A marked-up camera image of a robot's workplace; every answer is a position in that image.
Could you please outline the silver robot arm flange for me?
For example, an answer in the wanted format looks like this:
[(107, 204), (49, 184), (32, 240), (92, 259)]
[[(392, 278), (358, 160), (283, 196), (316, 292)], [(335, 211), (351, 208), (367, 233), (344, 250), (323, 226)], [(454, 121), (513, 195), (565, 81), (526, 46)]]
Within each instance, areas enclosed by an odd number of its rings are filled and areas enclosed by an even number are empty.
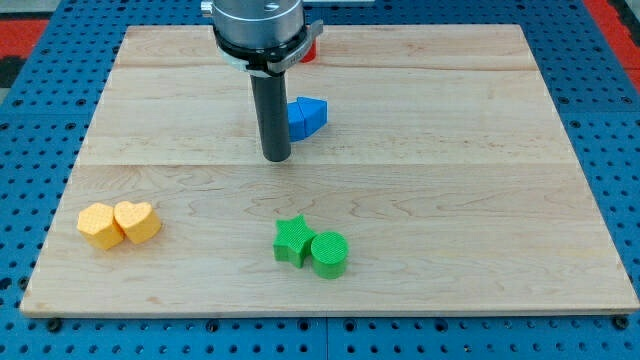
[(254, 77), (277, 77), (309, 53), (324, 22), (305, 22), (302, 0), (202, 0), (218, 51)]

